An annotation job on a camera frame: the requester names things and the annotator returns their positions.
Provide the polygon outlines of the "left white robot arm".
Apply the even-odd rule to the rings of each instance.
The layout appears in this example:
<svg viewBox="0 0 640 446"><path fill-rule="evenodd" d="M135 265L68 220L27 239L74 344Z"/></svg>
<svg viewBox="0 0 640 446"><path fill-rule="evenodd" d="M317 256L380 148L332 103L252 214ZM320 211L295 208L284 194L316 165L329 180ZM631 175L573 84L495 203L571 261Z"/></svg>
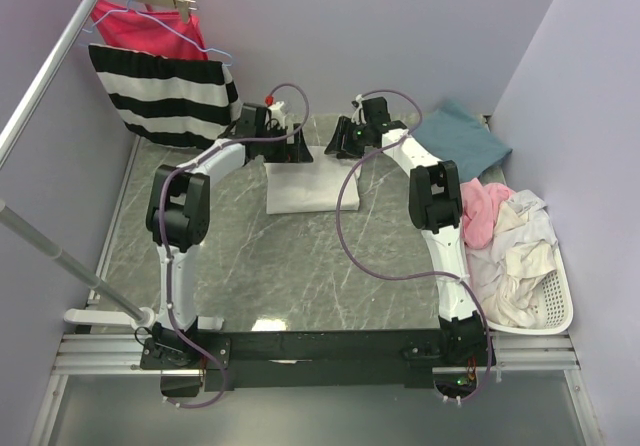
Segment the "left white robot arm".
<svg viewBox="0 0 640 446"><path fill-rule="evenodd" d="M257 157L274 164L313 161L302 125L289 121L288 113L284 101L247 103L211 147L178 166L156 170L146 227L161 265L157 322L162 327L185 332L198 323L193 268L210 226L212 188Z"/></svg>

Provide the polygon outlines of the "white coca cola t shirt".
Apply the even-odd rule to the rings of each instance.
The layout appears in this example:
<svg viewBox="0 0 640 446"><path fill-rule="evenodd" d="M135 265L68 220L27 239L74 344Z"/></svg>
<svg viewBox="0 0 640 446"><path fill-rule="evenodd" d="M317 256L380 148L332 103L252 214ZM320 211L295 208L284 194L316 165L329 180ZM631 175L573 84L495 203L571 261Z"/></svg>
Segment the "white coca cola t shirt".
<svg viewBox="0 0 640 446"><path fill-rule="evenodd" d="M311 163L265 163L268 215L334 211L341 187L355 160L325 155L310 146Z"/></svg>

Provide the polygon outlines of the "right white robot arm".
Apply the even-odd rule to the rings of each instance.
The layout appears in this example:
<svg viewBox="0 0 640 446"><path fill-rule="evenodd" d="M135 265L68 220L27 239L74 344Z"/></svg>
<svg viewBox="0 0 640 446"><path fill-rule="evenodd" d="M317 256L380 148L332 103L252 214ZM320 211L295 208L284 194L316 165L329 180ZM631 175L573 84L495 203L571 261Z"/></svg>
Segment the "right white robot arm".
<svg viewBox="0 0 640 446"><path fill-rule="evenodd" d="M469 293L456 164L430 153L402 121L393 120L384 97L372 92L359 95L353 106L352 116L338 119L325 153L360 160L370 147L399 166L409 179L410 220L421 232L435 270L439 319L452 323L473 317L478 307Z"/></svg>

